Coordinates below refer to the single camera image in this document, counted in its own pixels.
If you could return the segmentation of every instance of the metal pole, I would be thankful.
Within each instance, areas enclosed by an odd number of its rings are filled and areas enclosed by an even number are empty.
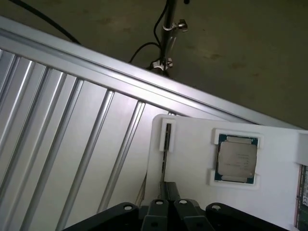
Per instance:
[[[168,9],[166,11],[166,15],[165,15],[165,22],[164,22],[164,28],[172,28],[173,26],[173,18],[174,18],[174,12],[177,6],[177,0],[169,0],[168,3]],[[162,50],[161,50],[161,57],[162,60],[165,60],[167,57],[167,53],[168,53],[168,44],[170,41],[170,38],[172,36],[172,30],[165,30],[163,29],[163,33],[162,33]]]

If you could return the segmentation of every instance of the circuit board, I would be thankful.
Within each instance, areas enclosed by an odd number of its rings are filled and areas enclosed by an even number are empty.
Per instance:
[[[308,231],[308,167],[301,166],[297,191],[296,227]]]

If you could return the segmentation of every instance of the concrete floor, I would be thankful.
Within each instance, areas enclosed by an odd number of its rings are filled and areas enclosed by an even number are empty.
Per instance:
[[[73,34],[85,47],[128,61],[143,43],[165,0],[27,0]],[[50,25],[0,2],[0,14],[66,39]],[[308,2],[305,0],[180,0],[180,34],[173,51],[176,81],[234,103],[308,128],[306,62]],[[156,47],[144,49],[134,65],[148,66]]]

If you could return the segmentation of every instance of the green pcb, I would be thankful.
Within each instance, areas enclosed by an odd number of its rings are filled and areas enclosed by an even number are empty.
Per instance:
[[[296,227],[308,231],[308,167],[301,165],[297,191]]]

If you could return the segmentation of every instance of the gray floor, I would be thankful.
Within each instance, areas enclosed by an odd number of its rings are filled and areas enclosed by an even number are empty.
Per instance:
[[[165,0],[27,0],[84,46],[128,61],[143,43]],[[0,14],[66,39],[7,0]],[[173,51],[172,78],[289,123],[308,128],[308,3],[305,0],[191,0],[178,2],[176,19],[189,32]],[[158,55],[144,49],[134,65]]]

